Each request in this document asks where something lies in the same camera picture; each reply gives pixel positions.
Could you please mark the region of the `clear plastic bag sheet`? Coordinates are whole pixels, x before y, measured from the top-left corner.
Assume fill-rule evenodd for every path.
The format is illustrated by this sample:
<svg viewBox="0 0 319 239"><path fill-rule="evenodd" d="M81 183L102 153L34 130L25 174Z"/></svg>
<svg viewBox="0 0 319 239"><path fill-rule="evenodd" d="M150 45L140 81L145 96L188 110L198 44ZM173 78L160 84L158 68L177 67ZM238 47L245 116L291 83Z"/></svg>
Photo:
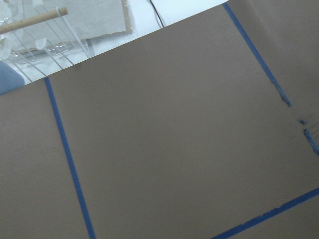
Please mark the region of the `clear plastic bag sheet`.
<svg viewBox="0 0 319 239"><path fill-rule="evenodd" d="M93 40L133 31L126 0L2 0L0 25L49 12L57 17L0 35L0 60L30 81L97 55Z"/></svg>

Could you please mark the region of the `wooden dowel stick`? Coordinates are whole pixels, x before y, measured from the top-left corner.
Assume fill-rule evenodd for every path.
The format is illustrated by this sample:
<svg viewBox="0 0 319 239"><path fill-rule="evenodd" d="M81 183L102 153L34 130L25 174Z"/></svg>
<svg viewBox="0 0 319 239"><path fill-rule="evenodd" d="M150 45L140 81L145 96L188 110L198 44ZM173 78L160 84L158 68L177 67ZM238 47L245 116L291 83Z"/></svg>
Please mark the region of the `wooden dowel stick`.
<svg viewBox="0 0 319 239"><path fill-rule="evenodd" d="M0 33L4 34L4 33L8 33L14 30L18 30L24 27L28 27L31 25L35 25L38 23L42 23L45 21L49 21L58 17L62 17L67 15L68 9L66 7L63 8L57 8L56 10L50 11L50 12L46 12L40 15L36 15L36 16L32 16L23 20L19 20L19 21L15 21L6 25L3 25L0 27Z"/></svg>

